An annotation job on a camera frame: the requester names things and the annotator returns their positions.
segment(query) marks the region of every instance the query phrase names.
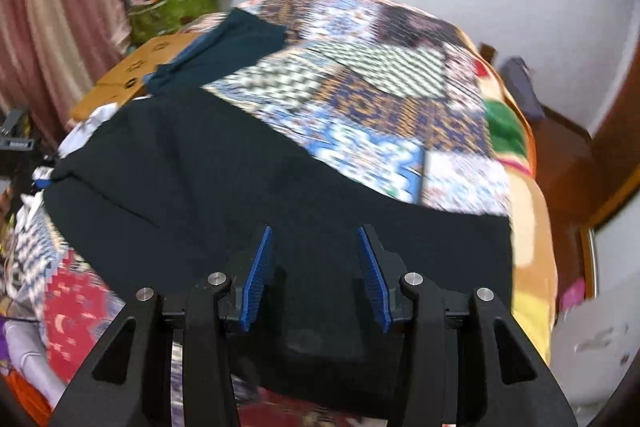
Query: green bag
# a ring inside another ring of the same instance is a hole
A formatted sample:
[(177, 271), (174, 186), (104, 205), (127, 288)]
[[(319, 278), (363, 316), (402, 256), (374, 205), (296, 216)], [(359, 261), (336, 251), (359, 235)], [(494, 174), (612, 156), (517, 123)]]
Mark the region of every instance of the green bag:
[(131, 44), (140, 45), (152, 37), (175, 33), (201, 15), (217, 11), (217, 0), (157, 0), (132, 6), (127, 11)]

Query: gray bag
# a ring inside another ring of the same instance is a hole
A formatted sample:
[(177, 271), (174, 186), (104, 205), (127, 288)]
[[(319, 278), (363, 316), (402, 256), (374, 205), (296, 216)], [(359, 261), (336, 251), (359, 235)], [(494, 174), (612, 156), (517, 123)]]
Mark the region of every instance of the gray bag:
[(527, 121), (534, 123), (543, 120), (545, 112), (533, 91), (529, 70), (522, 57), (509, 58), (499, 73)]

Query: folded dark clothing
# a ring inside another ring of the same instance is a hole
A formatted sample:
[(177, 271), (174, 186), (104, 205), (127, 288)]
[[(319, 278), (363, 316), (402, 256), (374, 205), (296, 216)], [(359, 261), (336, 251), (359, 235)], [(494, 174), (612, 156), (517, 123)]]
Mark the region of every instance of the folded dark clothing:
[(159, 94), (209, 84), (281, 50), (284, 41), (284, 26), (233, 9), (220, 26), (195, 41), (173, 62), (158, 66), (146, 80), (146, 89)]
[(511, 300), (507, 217), (375, 192), (202, 89), (123, 107), (59, 163), (44, 198), (125, 300), (187, 292), (268, 223), (277, 268), (250, 333), (230, 339), (232, 364), (247, 357), (261, 385), (332, 409), (384, 417), (398, 373), (402, 337), (382, 334), (364, 293), (360, 225), (443, 288)]

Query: orange cloth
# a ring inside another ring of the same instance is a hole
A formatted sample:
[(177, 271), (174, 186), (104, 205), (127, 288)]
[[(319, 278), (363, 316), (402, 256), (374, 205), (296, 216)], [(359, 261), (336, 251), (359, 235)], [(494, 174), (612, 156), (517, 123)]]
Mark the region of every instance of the orange cloth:
[(15, 369), (12, 369), (7, 377), (4, 377), (6, 384), (14, 392), (15, 397), (24, 407), (27, 413), (40, 426), (46, 427), (51, 418), (51, 407), (47, 400)]

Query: pink curtain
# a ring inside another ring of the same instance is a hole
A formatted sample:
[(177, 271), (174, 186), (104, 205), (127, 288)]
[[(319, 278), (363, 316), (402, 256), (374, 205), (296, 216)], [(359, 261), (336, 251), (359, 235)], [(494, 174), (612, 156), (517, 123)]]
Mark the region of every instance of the pink curtain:
[(27, 105), (44, 137), (65, 136), (69, 110), (120, 60), (119, 0), (0, 0), (0, 105)]

